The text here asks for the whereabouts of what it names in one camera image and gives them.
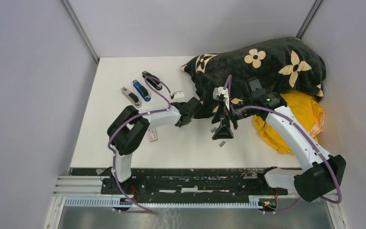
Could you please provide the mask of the red white staple box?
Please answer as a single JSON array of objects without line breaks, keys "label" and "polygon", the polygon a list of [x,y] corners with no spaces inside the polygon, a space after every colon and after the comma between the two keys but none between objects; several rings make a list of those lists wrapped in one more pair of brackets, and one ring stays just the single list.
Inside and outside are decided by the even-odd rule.
[{"label": "red white staple box", "polygon": [[151,128],[148,130],[148,138],[149,142],[154,142],[158,140],[157,132],[155,128]]}]

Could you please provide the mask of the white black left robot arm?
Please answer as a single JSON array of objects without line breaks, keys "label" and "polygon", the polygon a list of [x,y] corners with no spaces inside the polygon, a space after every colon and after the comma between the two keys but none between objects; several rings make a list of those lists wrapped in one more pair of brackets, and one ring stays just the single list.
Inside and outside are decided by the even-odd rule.
[{"label": "white black left robot arm", "polygon": [[193,97],[188,102],[169,103],[166,108],[157,110],[139,111],[132,105],[125,107],[107,130],[108,148],[113,151],[114,190],[120,194],[130,190],[132,153],[140,146],[149,129],[165,125],[187,125],[202,106]]}]

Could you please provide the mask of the black stapler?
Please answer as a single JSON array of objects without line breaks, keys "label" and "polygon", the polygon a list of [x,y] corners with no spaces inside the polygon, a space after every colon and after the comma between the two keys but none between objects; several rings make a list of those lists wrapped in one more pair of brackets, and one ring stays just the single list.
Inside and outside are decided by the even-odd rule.
[{"label": "black stapler", "polygon": [[148,77],[148,82],[149,84],[154,87],[157,91],[162,90],[163,86],[161,85],[161,83],[159,82],[159,78],[156,77],[155,75],[147,72],[147,71],[143,71],[142,72],[142,77],[145,79],[146,77]]}]

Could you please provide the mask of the blue stapler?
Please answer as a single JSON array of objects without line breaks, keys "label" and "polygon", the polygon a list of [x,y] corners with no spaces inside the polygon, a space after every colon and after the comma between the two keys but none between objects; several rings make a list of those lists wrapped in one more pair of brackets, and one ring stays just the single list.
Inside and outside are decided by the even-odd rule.
[{"label": "blue stapler", "polygon": [[133,86],[136,89],[136,91],[139,93],[139,95],[142,97],[142,99],[145,102],[149,102],[151,100],[151,97],[147,91],[147,89],[137,80],[133,80]]}]

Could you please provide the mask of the beige stapler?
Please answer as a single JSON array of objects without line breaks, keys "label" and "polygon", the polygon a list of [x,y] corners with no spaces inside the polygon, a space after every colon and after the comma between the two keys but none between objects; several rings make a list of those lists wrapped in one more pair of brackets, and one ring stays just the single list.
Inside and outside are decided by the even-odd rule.
[{"label": "beige stapler", "polygon": [[121,88],[121,93],[128,99],[128,101],[134,105],[136,108],[140,108],[142,103],[136,94],[127,89],[126,87]]}]

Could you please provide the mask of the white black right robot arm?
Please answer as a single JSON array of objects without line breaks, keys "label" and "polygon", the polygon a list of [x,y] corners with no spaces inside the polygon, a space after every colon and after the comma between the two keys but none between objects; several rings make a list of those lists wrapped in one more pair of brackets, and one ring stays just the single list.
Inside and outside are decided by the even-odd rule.
[{"label": "white black right robot arm", "polygon": [[275,188],[284,188],[296,191],[307,202],[322,198],[333,204],[341,203],[345,159],[331,155],[319,145],[296,119],[283,97],[276,92],[268,94],[257,78],[246,81],[248,97],[237,104],[231,102],[231,82],[229,76],[224,86],[213,91],[213,99],[219,106],[212,123],[219,123],[219,127],[212,139],[232,139],[232,129],[238,128],[238,121],[256,115],[282,137],[301,166],[301,170],[269,168],[264,177],[257,180],[257,191],[268,195]]}]

